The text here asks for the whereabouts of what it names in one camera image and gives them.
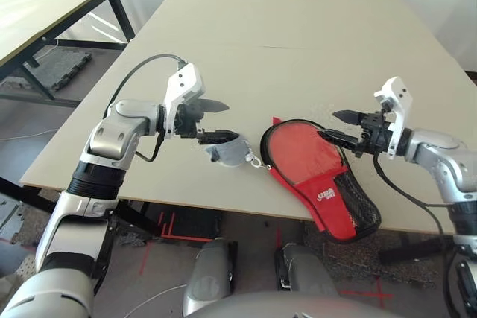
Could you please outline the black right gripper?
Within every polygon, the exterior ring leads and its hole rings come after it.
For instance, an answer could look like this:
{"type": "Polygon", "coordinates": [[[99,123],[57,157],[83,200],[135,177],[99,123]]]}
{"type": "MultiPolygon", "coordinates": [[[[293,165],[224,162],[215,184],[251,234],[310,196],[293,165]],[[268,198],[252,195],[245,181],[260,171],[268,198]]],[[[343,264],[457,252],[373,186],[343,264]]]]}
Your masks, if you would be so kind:
{"type": "Polygon", "coordinates": [[[351,125],[362,128],[361,140],[338,130],[319,129],[318,135],[332,145],[358,153],[387,153],[392,132],[388,129],[390,122],[385,120],[385,111],[363,113],[354,110],[338,110],[333,112],[334,117],[351,125]]]}

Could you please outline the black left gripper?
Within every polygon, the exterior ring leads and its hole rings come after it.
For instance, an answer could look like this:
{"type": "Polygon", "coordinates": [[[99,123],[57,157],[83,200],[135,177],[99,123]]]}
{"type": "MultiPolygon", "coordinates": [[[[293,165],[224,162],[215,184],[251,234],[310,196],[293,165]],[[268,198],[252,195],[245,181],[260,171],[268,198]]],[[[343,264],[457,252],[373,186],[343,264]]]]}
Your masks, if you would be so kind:
{"type": "Polygon", "coordinates": [[[189,104],[180,104],[174,119],[174,134],[181,138],[195,138],[199,145],[224,144],[239,137],[238,133],[231,130],[216,130],[198,133],[199,123],[204,113],[217,113],[227,111],[229,106],[223,102],[200,98],[189,104]]]}

